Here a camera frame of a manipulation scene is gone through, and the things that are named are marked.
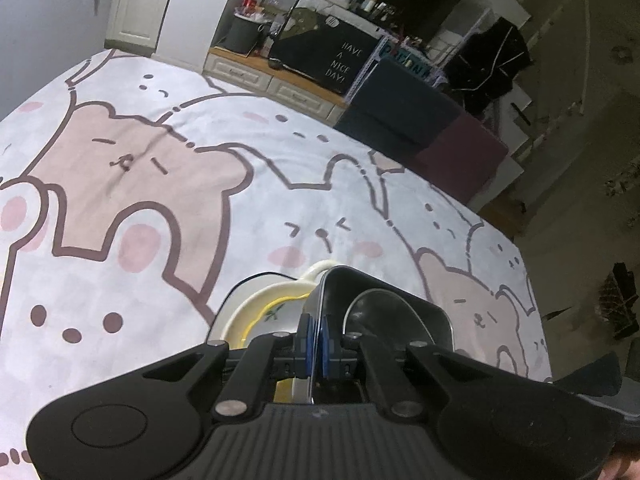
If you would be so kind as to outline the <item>person right hand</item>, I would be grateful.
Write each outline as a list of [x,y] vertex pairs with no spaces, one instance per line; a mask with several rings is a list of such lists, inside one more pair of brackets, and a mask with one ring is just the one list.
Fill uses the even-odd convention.
[[639,455],[613,454],[604,464],[598,480],[640,480]]

